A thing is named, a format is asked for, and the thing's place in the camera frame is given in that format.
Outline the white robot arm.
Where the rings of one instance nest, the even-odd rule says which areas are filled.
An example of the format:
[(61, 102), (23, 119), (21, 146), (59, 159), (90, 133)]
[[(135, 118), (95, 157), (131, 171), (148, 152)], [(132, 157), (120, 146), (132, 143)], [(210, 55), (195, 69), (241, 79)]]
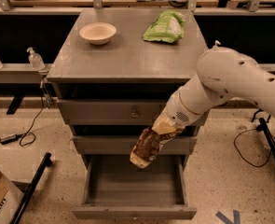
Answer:
[(158, 134), (181, 130), (235, 97), (275, 118), (275, 75), (247, 55), (215, 46), (199, 58), (196, 75), (172, 94), (153, 130)]

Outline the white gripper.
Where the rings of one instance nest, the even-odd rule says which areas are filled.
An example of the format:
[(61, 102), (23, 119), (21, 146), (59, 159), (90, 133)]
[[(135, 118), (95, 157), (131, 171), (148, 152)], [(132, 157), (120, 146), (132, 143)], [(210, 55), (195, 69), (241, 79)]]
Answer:
[(191, 112), (184, 106), (178, 92), (175, 92), (165, 106), (165, 114), (161, 114), (154, 122), (152, 130), (158, 134), (173, 133), (175, 124), (189, 126), (200, 119), (201, 114)]

